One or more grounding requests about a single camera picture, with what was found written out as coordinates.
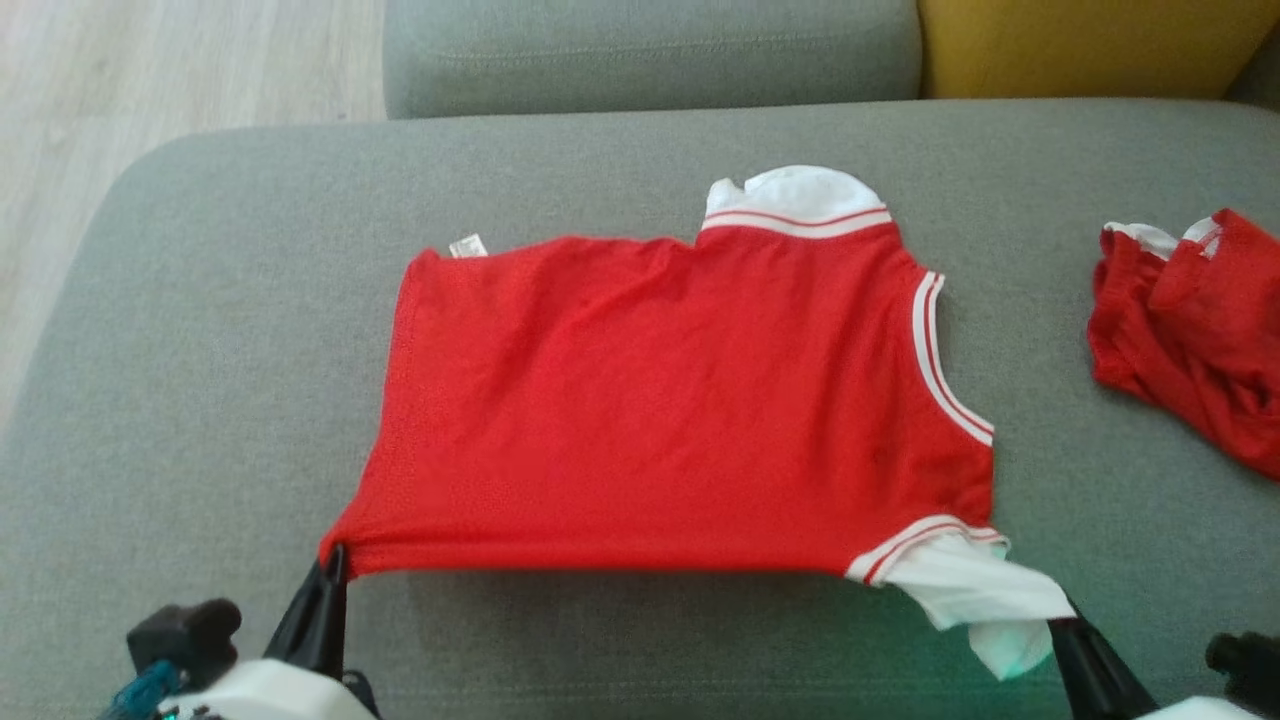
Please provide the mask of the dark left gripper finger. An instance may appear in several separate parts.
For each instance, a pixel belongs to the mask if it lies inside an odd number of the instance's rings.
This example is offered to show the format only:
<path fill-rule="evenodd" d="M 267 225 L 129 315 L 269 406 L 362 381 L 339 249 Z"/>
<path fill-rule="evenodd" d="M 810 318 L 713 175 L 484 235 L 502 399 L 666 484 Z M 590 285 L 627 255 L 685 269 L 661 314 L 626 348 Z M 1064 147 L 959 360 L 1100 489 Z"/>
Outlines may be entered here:
<path fill-rule="evenodd" d="M 332 547 L 296 591 L 264 652 L 265 659 L 339 680 L 344 674 L 348 552 Z"/>

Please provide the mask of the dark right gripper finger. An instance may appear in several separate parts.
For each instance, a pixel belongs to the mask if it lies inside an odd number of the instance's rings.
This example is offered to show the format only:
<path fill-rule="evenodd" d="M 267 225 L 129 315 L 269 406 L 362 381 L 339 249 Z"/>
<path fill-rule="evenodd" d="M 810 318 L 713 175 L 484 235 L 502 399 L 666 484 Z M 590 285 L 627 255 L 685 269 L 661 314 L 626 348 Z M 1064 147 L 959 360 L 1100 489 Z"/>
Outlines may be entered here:
<path fill-rule="evenodd" d="M 1152 694 L 1087 619 L 1052 619 L 1048 629 L 1074 719 L 1138 719 L 1158 710 Z"/>

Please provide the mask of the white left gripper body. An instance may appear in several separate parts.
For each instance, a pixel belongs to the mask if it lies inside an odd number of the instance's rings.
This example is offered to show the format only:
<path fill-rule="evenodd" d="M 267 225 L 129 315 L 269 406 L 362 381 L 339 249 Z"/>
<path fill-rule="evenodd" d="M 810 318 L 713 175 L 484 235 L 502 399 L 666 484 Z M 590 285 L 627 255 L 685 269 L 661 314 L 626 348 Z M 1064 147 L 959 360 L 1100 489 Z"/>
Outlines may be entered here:
<path fill-rule="evenodd" d="M 210 687 L 163 700 L 161 719 L 375 719 L 340 682 L 274 659 L 237 664 Z"/>

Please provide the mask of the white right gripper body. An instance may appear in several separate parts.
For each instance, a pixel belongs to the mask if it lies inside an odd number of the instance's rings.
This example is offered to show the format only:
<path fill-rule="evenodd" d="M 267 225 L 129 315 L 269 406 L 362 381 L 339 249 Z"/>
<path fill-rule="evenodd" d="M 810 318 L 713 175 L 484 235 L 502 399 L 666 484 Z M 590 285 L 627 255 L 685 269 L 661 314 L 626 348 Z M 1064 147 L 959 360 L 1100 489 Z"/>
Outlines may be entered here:
<path fill-rule="evenodd" d="M 1192 696 L 1139 716 L 1140 720 L 1175 719 L 1279 719 L 1279 697 L 1219 698 Z"/>

